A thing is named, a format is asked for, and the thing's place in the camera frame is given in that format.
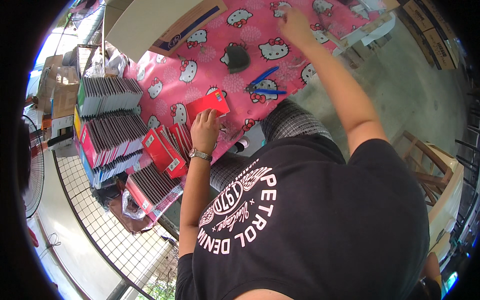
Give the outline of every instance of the green plant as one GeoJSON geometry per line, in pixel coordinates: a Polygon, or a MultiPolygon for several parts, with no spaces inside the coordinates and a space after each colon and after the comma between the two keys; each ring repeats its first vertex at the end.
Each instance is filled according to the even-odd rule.
{"type": "MultiPolygon", "coordinates": [[[[143,290],[156,300],[175,300],[175,285],[175,281],[149,281],[143,290]]],[[[147,300],[147,298],[145,298],[142,294],[138,294],[136,300],[147,300]]]]}

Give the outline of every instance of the t-shirt print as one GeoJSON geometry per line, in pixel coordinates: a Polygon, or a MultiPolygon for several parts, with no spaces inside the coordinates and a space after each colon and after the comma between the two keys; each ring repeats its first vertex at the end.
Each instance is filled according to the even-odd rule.
{"type": "Polygon", "coordinates": [[[272,168],[254,168],[258,159],[252,162],[235,181],[230,183],[207,207],[200,218],[197,243],[213,254],[230,254],[230,247],[237,243],[246,247],[268,223],[276,200],[276,177],[272,168]],[[262,184],[259,195],[245,192],[256,184],[262,184]]]}

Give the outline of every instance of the table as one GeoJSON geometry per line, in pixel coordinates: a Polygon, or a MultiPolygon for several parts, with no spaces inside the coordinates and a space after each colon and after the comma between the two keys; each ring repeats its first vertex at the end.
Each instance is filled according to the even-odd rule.
{"type": "MultiPolygon", "coordinates": [[[[304,55],[288,44],[277,29],[281,6],[297,7],[311,23],[311,31],[331,53],[337,45],[323,35],[324,25],[341,37],[372,22],[378,12],[354,13],[336,0],[224,0],[228,10],[196,31],[173,55],[146,52],[138,63],[130,61],[124,77],[135,78],[144,95],[137,112],[150,128],[160,124],[186,123],[185,104],[219,88],[230,113],[221,118],[227,132],[219,134],[213,152],[214,163],[255,123],[265,118],[287,95],[303,88],[315,70],[304,55]],[[317,16],[312,5],[323,10],[317,16]],[[251,58],[248,69],[229,74],[225,47],[241,45],[251,58]],[[269,68],[279,70],[262,83],[286,95],[245,93],[243,88],[269,68]]],[[[358,5],[355,0],[351,5],[358,5]]]]}

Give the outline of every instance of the blue-handled pliers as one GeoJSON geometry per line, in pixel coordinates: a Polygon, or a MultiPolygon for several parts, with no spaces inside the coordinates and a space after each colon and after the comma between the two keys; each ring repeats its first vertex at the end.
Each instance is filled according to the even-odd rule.
{"type": "Polygon", "coordinates": [[[257,79],[255,79],[254,81],[252,81],[244,90],[246,92],[250,92],[250,93],[259,93],[259,94],[277,94],[277,95],[282,95],[282,94],[286,94],[287,92],[286,91],[277,91],[277,90],[269,90],[269,89],[264,89],[264,88],[257,88],[257,85],[262,81],[264,80],[265,78],[267,78],[268,75],[272,74],[273,72],[275,72],[276,70],[278,70],[278,66],[277,67],[273,67],[271,69],[268,69],[266,72],[264,72],[262,75],[258,76],[257,79]]]}

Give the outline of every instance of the fan grille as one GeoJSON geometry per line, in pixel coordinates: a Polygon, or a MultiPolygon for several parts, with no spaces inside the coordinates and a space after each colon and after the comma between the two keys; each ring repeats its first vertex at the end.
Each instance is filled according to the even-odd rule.
{"type": "Polygon", "coordinates": [[[40,133],[29,117],[23,115],[22,118],[28,125],[30,133],[30,178],[28,180],[28,190],[23,195],[25,215],[30,218],[38,208],[42,198],[45,167],[40,133]]]}

